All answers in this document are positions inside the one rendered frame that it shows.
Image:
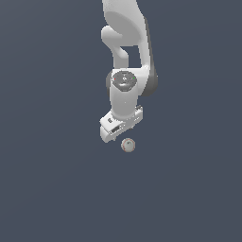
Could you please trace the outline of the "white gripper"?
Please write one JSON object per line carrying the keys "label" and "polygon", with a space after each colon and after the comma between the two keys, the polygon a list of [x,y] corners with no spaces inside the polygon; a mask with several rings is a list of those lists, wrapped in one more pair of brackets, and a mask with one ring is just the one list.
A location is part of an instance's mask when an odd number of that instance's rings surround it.
{"label": "white gripper", "polygon": [[135,108],[134,116],[126,120],[118,120],[108,112],[100,119],[100,137],[105,143],[115,140],[118,135],[126,130],[132,130],[143,119],[143,107]]}

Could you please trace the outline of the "white baseball with red stitching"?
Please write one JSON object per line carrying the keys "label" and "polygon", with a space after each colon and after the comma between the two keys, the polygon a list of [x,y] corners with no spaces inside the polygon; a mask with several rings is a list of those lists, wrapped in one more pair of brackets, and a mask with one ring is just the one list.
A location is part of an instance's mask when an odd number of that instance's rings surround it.
{"label": "white baseball with red stitching", "polygon": [[133,152],[135,149],[135,142],[131,138],[126,138],[122,141],[121,148],[125,152]]}

